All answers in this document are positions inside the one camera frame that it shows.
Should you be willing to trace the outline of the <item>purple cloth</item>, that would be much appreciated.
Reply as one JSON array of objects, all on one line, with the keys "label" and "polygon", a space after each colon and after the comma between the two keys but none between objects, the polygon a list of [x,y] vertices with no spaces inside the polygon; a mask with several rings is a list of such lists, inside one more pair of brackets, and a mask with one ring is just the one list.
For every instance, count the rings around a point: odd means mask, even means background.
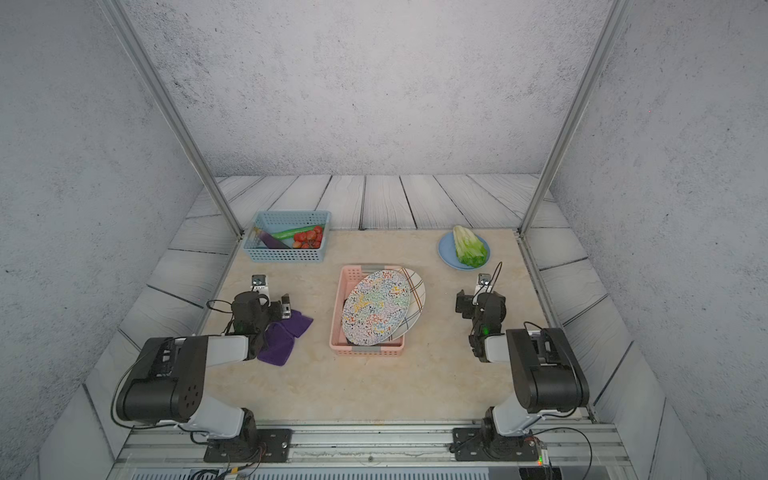
[{"label": "purple cloth", "polygon": [[314,319],[298,310],[279,322],[271,323],[264,335],[264,346],[257,359],[273,366],[283,366],[292,354],[296,340],[312,325]]}]

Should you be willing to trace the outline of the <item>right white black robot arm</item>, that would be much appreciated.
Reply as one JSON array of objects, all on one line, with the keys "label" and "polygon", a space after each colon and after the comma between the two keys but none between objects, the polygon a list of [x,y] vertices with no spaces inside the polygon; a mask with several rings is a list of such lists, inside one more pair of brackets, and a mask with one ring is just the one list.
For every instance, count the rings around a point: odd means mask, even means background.
[{"label": "right white black robot arm", "polygon": [[564,419],[588,405],[590,389],[560,328],[526,322],[505,329],[506,299],[486,289],[459,291],[455,311],[472,321],[468,342],[483,363],[507,363],[513,393],[486,410],[480,424],[453,430],[449,451],[460,462],[545,463],[544,446],[533,427],[547,418]]}]

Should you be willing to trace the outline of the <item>purple eggplant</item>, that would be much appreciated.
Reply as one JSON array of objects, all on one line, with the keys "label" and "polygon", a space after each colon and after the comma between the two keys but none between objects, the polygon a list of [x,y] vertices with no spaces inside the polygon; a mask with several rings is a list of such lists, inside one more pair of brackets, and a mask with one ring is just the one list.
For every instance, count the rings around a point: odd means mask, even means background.
[{"label": "purple eggplant", "polygon": [[278,239],[271,235],[270,233],[266,232],[263,229],[254,228],[254,233],[256,237],[261,241],[262,244],[265,245],[268,249],[291,249],[292,244],[286,243],[284,240]]}]

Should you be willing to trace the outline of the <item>left metal frame post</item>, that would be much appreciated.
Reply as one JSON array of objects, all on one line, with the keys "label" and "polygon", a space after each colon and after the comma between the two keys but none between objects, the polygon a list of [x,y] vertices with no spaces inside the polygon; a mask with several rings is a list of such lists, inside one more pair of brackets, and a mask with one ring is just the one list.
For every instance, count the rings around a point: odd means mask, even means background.
[{"label": "left metal frame post", "polygon": [[205,190],[210,195],[215,207],[223,215],[235,237],[238,240],[241,240],[245,231],[244,227],[237,220],[229,202],[226,200],[218,186],[210,167],[204,160],[199,147],[194,141],[190,130],[174,104],[161,76],[146,52],[146,49],[121,2],[117,0],[103,0],[100,1],[100,6],[102,7],[107,20],[115,30],[117,38],[126,51],[129,59],[140,75],[142,81],[149,89],[155,104],[180,144],[187,160],[195,170],[205,187]]}]

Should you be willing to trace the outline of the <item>small blue plate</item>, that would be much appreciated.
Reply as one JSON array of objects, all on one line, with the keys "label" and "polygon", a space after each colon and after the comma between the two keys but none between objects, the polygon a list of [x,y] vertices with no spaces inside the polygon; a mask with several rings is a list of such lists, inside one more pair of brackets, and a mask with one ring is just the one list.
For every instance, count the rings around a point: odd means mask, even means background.
[{"label": "small blue plate", "polygon": [[[482,267],[490,259],[491,248],[483,237],[478,235],[478,239],[486,250],[485,260],[481,264],[481,267]],[[449,231],[440,239],[438,243],[437,251],[438,251],[438,255],[443,260],[443,262],[448,266],[450,266],[451,268],[454,268],[457,270],[463,270],[463,271],[472,271],[480,268],[480,267],[471,267],[459,261],[458,256],[456,254],[456,250],[455,250],[454,235],[452,231]]]}]

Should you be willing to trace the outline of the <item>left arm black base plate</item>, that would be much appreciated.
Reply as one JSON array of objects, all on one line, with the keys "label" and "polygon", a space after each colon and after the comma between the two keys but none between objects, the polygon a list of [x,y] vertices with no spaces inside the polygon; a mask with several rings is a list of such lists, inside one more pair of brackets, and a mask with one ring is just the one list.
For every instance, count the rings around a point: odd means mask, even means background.
[{"label": "left arm black base plate", "polygon": [[285,463],[293,430],[288,428],[246,429],[231,439],[210,440],[204,463]]}]

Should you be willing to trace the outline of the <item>red strawberries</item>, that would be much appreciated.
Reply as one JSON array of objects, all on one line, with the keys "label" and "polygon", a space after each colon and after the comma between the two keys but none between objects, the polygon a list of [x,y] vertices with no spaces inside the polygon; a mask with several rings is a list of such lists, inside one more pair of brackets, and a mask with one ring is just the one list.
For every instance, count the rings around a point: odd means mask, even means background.
[{"label": "red strawberries", "polygon": [[322,246],[324,228],[320,225],[293,235],[294,249],[319,249]]}]

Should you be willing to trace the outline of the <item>metal frame post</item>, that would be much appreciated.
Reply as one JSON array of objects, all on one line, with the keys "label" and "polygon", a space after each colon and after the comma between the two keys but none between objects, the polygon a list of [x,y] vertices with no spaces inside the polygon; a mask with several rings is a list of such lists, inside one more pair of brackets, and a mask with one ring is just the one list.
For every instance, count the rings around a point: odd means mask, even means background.
[{"label": "metal frame post", "polygon": [[223,215],[235,237],[238,240],[241,240],[245,231],[244,227],[237,220],[229,202],[226,200],[218,186],[210,167],[204,160],[199,147],[194,141],[190,130],[174,104],[161,76],[146,52],[146,49],[121,2],[117,0],[103,0],[100,1],[100,6],[102,7],[107,20],[115,30],[117,38],[126,51],[129,59],[140,75],[142,81],[149,89],[155,104],[180,144],[187,160],[195,170],[205,187],[205,190],[210,195],[215,207]]},{"label": "metal frame post", "polygon": [[586,110],[590,96],[595,89],[600,74],[608,60],[611,48],[626,21],[632,2],[615,0],[611,4],[602,31],[589,58],[571,106],[557,135],[547,161],[540,173],[539,180],[528,205],[522,223],[518,229],[520,238],[524,238],[533,227],[546,192],[551,187],[555,176],[565,158],[567,148],[575,135],[579,122]]}]

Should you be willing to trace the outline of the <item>light blue plastic basket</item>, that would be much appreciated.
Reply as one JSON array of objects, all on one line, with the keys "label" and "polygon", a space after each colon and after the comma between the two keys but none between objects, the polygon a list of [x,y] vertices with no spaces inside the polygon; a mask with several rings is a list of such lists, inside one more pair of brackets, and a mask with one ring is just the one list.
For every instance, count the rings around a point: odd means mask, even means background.
[{"label": "light blue plastic basket", "polygon": [[[330,220],[331,213],[324,210],[260,211],[254,217],[253,226],[245,239],[243,250],[254,262],[322,262],[328,240]],[[324,228],[323,242],[319,249],[294,249],[293,247],[291,249],[268,249],[254,233],[255,227],[272,235],[272,233],[312,225],[320,225]],[[293,238],[284,241],[293,244]]]}]

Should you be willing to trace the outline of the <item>colourful squiggle round plate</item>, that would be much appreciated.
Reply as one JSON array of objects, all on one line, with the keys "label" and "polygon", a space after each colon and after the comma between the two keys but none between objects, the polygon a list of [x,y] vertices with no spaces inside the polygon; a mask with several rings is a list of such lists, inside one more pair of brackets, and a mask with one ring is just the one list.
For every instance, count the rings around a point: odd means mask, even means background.
[{"label": "colourful squiggle round plate", "polygon": [[354,345],[386,342],[405,318],[411,301],[410,288],[398,269],[375,271],[361,280],[347,298],[342,329]]}]

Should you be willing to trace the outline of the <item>plaid striped white plate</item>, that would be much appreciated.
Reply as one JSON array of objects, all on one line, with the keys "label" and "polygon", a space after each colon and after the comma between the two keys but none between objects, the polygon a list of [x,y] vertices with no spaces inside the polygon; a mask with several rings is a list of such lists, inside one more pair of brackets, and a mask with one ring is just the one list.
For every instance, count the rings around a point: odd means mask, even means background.
[{"label": "plaid striped white plate", "polygon": [[426,285],[421,276],[414,270],[399,267],[398,270],[405,276],[410,288],[411,301],[406,311],[405,318],[386,340],[393,343],[404,337],[420,319],[426,302]]}]

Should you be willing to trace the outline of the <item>green lettuce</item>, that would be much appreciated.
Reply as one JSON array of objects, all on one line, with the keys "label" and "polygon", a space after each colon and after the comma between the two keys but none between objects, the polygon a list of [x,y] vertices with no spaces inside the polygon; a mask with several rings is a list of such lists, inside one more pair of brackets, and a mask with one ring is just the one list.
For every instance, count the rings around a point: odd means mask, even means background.
[{"label": "green lettuce", "polygon": [[467,267],[478,268],[488,259],[488,249],[470,229],[456,225],[452,229],[455,253],[458,261]]}]

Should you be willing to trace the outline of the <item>right metal frame post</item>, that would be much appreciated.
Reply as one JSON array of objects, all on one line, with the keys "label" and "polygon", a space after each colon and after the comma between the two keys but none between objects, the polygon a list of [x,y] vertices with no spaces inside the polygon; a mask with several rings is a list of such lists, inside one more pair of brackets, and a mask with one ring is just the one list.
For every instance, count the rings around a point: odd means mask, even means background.
[{"label": "right metal frame post", "polygon": [[626,21],[632,2],[615,0],[611,4],[602,31],[589,58],[571,106],[557,135],[547,161],[540,173],[539,180],[528,205],[522,223],[518,229],[520,238],[524,238],[533,227],[546,192],[551,187],[555,176],[565,158],[567,148],[575,135],[579,122],[586,110],[590,96],[595,89],[600,74],[608,60],[611,48]]}]

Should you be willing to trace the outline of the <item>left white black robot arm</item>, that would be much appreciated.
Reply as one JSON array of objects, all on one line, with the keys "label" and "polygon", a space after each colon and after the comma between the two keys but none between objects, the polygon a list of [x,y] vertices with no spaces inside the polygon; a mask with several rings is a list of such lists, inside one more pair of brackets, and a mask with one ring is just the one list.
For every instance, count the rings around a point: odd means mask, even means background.
[{"label": "left white black robot arm", "polygon": [[289,319],[289,295],[273,300],[262,288],[230,304],[231,319],[219,335],[152,337],[119,380],[110,406],[112,422],[128,430],[175,428],[206,451],[206,463],[284,463],[291,430],[260,429],[254,414],[205,390],[208,368],[254,360],[268,335]]}]

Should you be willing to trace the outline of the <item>pink plastic basket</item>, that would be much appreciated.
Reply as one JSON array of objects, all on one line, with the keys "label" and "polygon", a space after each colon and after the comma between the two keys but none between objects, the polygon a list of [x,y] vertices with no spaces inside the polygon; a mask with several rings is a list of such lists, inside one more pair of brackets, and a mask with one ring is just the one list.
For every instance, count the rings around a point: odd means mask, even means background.
[{"label": "pink plastic basket", "polygon": [[344,304],[354,287],[369,274],[383,268],[384,265],[376,264],[345,265],[341,268],[329,338],[329,346],[335,354],[375,357],[399,357],[402,354],[405,337],[373,346],[359,346],[350,343],[342,329]]}]

